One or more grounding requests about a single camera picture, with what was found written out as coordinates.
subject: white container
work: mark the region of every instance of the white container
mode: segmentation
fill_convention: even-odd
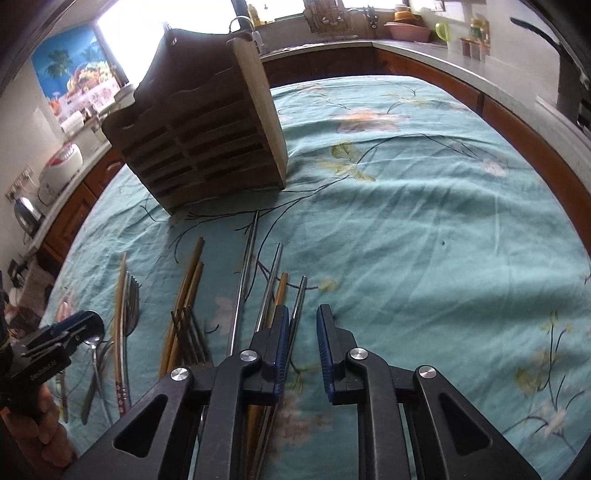
[[[84,117],[81,112],[74,112],[63,123],[60,124],[68,138],[73,137],[84,126]]]
[[[82,167],[82,153],[76,144],[68,144],[47,162],[39,175],[43,202],[54,200]]]

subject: kitchen faucet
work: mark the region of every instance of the kitchen faucet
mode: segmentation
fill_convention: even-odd
[[[232,18],[230,25],[228,25],[228,33],[232,33],[232,24],[234,23],[234,20],[238,20],[239,18],[246,20],[248,24],[251,26],[251,37],[256,43],[256,46],[258,47],[259,53],[261,55],[264,55],[267,52],[265,49],[265,44],[262,42],[261,34],[256,29],[255,24],[252,22],[250,17],[247,17],[246,15],[238,15],[237,17]]]

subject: rice cooker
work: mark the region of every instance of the rice cooker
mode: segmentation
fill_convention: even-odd
[[[39,189],[43,202],[54,200],[81,167],[82,153],[76,144],[67,144],[53,155],[39,175]]]

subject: wooden cabinet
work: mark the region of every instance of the wooden cabinet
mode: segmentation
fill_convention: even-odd
[[[425,80],[438,86],[455,99],[460,100],[468,108],[480,114],[478,111],[480,91],[461,80],[412,59],[406,59],[406,75]]]
[[[95,203],[96,197],[82,182],[53,222],[44,243],[62,262]]]
[[[406,75],[406,57],[390,51],[375,49],[375,68],[378,75]]]
[[[484,99],[482,118],[540,174],[591,254],[591,196],[567,163],[537,132],[488,97]]]
[[[84,183],[86,183],[92,194],[98,198],[124,164],[123,156],[112,148],[90,171],[84,179]]]
[[[271,88],[312,80],[310,63],[305,54],[266,61],[263,67]]]
[[[51,225],[37,253],[39,263],[46,271],[57,276],[84,220],[124,164],[121,153],[112,148],[72,193]]]
[[[429,65],[373,47],[334,48],[299,53],[264,63],[271,87],[334,77],[408,75],[445,90],[479,115],[483,96],[475,88]]]
[[[373,47],[334,48],[299,53],[263,66],[271,87],[354,75],[376,73]]]
[[[313,80],[376,73],[373,47],[319,50],[307,57]]]

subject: yellow bottle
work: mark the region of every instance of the yellow bottle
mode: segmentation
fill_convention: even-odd
[[[252,4],[248,4],[248,15],[251,17],[252,23],[255,24],[255,27],[260,27],[263,24],[258,16],[255,6]]]

